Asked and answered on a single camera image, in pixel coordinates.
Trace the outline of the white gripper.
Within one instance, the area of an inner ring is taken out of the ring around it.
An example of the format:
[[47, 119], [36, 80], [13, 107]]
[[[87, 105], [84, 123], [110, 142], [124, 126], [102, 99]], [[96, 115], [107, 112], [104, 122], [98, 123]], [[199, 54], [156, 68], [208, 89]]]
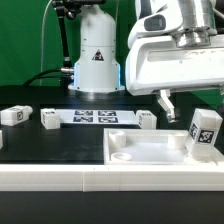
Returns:
[[178, 13], [139, 19], [128, 37], [126, 88], [133, 95], [157, 93], [169, 123], [176, 121], [170, 91], [217, 88], [224, 110], [224, 34], [207, 24], [184, 23]]

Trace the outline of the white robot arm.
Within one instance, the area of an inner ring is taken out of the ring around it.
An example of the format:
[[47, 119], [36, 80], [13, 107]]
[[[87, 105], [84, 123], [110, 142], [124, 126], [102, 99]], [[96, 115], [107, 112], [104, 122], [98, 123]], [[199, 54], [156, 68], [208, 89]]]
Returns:
[[115, 60], [116, 24], [97, 5], [85, 6], [81, 52], [69, 89], [89, 99], [127, 90], [155, 94], [176, 120], [172, 92], [218, 89], [224, 94], [224, 34], [216, 28], [216, 0], [135, 0], [125, 81]]

